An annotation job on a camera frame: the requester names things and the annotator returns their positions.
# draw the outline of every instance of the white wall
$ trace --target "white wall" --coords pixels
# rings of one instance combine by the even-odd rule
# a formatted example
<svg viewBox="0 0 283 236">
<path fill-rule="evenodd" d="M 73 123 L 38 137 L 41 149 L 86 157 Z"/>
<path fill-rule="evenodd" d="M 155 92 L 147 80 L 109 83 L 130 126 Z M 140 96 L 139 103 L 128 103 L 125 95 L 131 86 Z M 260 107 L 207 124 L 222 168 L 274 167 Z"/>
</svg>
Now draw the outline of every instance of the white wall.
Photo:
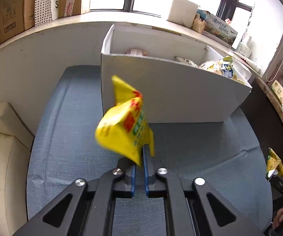
<svg viewBox="0 0 283 236">
<path fill-rule="evenodd" d="M 283 35 L 283 5 L 279 0 L 256 0 L 246 30 L 252 36 L 250 59 L 262 67 L 272 61 Z"/>
<path fill-rule="evenodd" d="M 64 70 L 73 65 L 100 65 L 102 42 L 111 25 L 60 26 L 0 48 L 0 101 L 10 102 L 35 134 Z"/>
</svg>

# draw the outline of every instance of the snack bag inside box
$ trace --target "snack bag inside box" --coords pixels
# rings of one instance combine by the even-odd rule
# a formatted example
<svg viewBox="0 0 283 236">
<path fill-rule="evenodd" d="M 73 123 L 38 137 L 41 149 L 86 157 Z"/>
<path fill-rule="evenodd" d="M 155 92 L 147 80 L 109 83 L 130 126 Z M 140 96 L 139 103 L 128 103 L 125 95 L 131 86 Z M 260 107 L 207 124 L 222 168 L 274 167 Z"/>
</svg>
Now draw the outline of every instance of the snack bag inside box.
<svg viewBox="0 0 283 236">
<path fill-rule="evenodd" d="M 112 76 L 115 106 L 103 116 L 95 131 L 95 139 L 102 147 L 119 153 L 137 165 L 142 165 L 142 147 L 149 144 L 155 155 L 153 132 L 149 128 L 143 96 L 116 75 Z"/>
</svg>

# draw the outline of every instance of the blue tablecloth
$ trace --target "blue tablecloth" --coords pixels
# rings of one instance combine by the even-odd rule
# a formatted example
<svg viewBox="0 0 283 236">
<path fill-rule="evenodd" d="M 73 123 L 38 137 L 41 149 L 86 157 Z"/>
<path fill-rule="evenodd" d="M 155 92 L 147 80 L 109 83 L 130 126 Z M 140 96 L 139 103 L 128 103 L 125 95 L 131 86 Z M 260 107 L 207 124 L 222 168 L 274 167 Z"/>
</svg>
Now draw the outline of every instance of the blue tablecloth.
<svg viewBox="0 0 283 236">
<path fill-rule="evenodd" d="M 103 116 L 99 66 L 65 70 L 44 111 L 27 177 L 28 218 L 77 178 L 100 177 L 118 154 L 97 145 Z M 258 140 L 240 108 L 221 123 L 151 124 L 156 156 L 167 169 L 203 177 L 259 229 L 271 221 L 272 197 Z M 113 235 L 166 235 L 163 199 L 145 196 L 137 170 L 132 199 L 118 199 Z"/>
</svg>

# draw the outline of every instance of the silver bolt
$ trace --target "silver bolt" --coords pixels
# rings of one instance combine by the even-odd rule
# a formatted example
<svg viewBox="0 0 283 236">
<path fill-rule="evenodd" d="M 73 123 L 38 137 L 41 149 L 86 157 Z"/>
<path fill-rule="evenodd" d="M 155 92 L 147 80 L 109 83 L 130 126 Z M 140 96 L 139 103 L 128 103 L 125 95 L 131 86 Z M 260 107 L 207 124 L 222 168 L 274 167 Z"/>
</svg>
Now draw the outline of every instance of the silver bolt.
<svg viewBox="0 0 283 236">
<path fill-rule="evenodd" d="M 168 172 L 168 170 L 166 168 L 159 168 L 158 169 L 158 173 L 160 175 L 165 175 Z"/>
<path fill-rule="evenodd" d="M 77 186 L 83 186 L 84 185 L 84 183 L 85 183 L 85 180 L 83 180 L 83 179 L 77 179 L 76 181 L 75 181 L 75 184 L 77 185 Z"/>
<path fill-rule="evenodd" d="M 205 180 L 201 177 L 198 177 L 198 178 L 195 179 L 195 184 L 203 185 L 203 184 L 205 184 Z"/>
<path fill-rule="evenodd" d="M 119 169 L 119 168 L 116 168 L 116 169 L 112 170 L 112 173 L 113 173 L 113 175 L 120 175 L 120 174 L 122 174 L 122 170 Z"/>
</svg>

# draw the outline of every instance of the snack bag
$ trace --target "snack bag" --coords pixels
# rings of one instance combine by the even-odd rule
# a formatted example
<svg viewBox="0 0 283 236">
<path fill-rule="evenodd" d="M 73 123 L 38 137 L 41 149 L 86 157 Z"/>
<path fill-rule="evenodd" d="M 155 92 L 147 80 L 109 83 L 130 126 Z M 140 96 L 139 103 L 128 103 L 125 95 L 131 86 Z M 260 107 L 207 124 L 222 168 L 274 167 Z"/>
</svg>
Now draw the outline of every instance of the snack bag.
<svg viewBox="0 0 283 236">
<path fill-rule="evenodd" d="M 226 56 L 218 61 L 207 61 L 200 68 L 244 84 L 233 69 L 233 59 L 231 56 Z"/>
<path fill-rule="evenodd" d="M 95 139 L 104 148 L 142 165 L 141 150 L 149 144 L 155 155 L 153 132 L 146 121 L 142 94 L 116 75 L 112 76 L 115 106 L 103 116 L 95 130 Z"/>
<path fill-rule="evenodd" d="M 270 179 L 268 176 L 269 171 L 271 170 L 277 170 L 278 175 L 283 177 L 283 164 L 279 156 L 269 148 L 269 155 L 267 158 L 267 174 L 266 174 L 266 179 Z"/>
</svg>

